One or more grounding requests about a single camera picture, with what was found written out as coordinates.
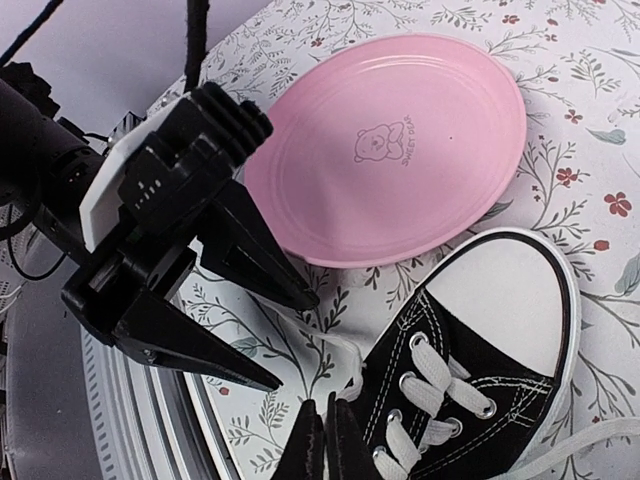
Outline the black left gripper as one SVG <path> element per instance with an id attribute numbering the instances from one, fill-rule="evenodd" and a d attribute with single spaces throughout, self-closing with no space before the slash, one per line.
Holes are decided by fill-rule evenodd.
<path id="1" fill-rule="evenodd" d="M 205 209 L 199 229 L 202 267 L 284 307 L 319 305 L 248 190 L 231 180 L 272 134 L 267 116 L 252 101 L 236 102 L 214 82 L 190 94 L 129 158 L 118 188 L 119 223 L 94 252 L 84 247 L 89 257 L 64 287 L 63 298 L 97 339 L 107 345 L 116 339 L 118 348 L 141 364 L 271 392 L 283 385 L 276 375 L 168 300 L 141 289 L 120 318 L 108 310 L 113 300 L 90 285 L 135 229 L 173 247 L 180 236 L 194 237 L 196 218 Z"/>

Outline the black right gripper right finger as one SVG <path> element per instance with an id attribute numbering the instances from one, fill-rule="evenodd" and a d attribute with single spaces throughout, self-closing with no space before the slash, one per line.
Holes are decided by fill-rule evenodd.
<path id="1" fill-rule="evenodd" d="M 381 479 L 349 403 L 332 392 L 327 404 L 328 478 Z"/>

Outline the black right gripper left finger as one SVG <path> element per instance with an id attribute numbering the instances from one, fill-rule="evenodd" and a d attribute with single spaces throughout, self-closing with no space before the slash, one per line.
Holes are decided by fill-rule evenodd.
<path id="1" fill-rule="evenodd" d="M 277 480 L 321 480 L 324 475 L 324 429 L 314 400 L 299 409 L 277 466 Z"/>

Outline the black white canvas sneaker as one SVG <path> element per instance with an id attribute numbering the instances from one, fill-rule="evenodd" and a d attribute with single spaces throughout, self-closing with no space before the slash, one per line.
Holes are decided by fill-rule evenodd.
<path id="1" fill-rule="evenodd" d="M 364 361 L 350 400 L 359 479 L 531 479 L 612 437 L 604 420 L 541 452 L 569 392 L 581 331 L 573 268 L 550 240 L 493 229 L 416 287 Z"/>

